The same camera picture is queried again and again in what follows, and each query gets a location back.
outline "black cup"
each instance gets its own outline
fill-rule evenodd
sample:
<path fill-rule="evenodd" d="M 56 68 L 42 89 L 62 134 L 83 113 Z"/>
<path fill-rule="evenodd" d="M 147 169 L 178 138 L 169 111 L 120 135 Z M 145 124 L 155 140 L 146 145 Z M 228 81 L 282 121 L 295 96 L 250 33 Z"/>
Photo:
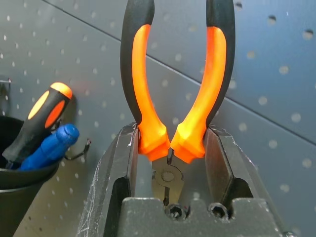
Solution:
<path fill-rule="evenodd" d="M 0 117 L 0 154 L 18 135 L 23 122 Z M 0 156 L 0 167 L 5 166 Z M 44 182 L 57 171 L 59 163 L 34 171 L 0 168 L 0 236 L 12 237 Z"/>

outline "orange and black screwdriver handle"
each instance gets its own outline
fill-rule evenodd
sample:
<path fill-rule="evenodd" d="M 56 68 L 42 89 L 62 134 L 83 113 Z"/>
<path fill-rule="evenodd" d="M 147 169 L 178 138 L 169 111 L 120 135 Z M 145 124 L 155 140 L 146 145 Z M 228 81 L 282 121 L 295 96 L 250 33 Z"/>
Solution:
<path fill-rule="evenodd" d="M 141 137 L 139 153 L 154 161 L 168 154 L 186 163 L 205 154 L 203 137 L 231 79 L 235 57 L 233 0 L 206 0 L 207 54 L 201 88 L 170 143 L 152 103 L 146 76 L 146 49 L 155 13 L 154 0 L 128 0 L 121 37 L 120 70 L 128 105 Z"/>
<path fill-rule="evenodd" d="M 35 152 L 50 135 L 50 129 L 63 113 L 73 96 L 71 89 L 61 83 L 53 83 L 37 100 L 13 143 L 2 153 L 10 162 L 21 163 Z"/>

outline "pegboard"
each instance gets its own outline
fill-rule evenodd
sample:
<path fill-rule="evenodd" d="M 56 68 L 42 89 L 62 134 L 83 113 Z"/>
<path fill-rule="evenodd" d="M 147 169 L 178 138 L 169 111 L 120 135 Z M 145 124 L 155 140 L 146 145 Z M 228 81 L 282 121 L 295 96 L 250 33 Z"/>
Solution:
<path fill-rule="evenodd" d="M 3 115 L 25 119 L 54 81 L 75 100 L 65 112 L 80 138 L 92 140 L 87 159 L 63 161 L 16 233 L 75 236 L 97 161 L 119 129 L 133 121 L 119 71 L 119 39 L 127 0 L 6 0 L 0 9 L 0 70 L 12 78 L 1 95 Z M 316 229 L 316 3 L 235 2 L 233 78 L 214 123 L 227 129 L 258 166 L 281 216 L 298 236 Z M 147 73 L 156 110 L 173 136 L 197 95 L 205 60 L 205 2 L 157 0 Z M 141 158 L 138 190 L 150 179 Z"/>

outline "pliers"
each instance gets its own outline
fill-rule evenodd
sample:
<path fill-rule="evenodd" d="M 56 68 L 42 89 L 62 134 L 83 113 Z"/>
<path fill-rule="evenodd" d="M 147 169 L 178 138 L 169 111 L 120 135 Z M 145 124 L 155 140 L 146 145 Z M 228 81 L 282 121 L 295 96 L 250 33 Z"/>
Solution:
<path fill-rule="evenodd" d="M 206 63 L 197 98 L 172 141 L 152 103 L 146 77 L 146 49 L 155 13 L 154 0 L 128 0 L 124 15 L 120 71 L 126 100 L 140 130 L 139 153 L 152 161 L 154 196 L 167 206 L 177 203 L 183 171 L 203 158 L 203 137 L 219 109 L 232 75 L 235 57 L 233 0 L 206 0 Z"/>

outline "black pliers handle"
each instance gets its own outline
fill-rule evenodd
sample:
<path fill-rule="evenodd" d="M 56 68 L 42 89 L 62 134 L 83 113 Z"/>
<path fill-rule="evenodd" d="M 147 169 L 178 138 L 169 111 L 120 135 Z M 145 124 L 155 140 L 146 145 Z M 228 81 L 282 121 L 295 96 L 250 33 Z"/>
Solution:
<path fill-rule="evenodd" d="M 139 153 L 151 161 L 171 147 L 186 163 L 205 153 L 203 136 L 219 109 L 233 70 L 235 15 L 233 0 L 206 0 L 207 54 L 204 76 L 195 103 L 169 141 L 147 86 L 146 49 L 154 18 L 154 0 L 128 0 L 121 37 L 120 69 L 124 93 L 138 124 Z"/>

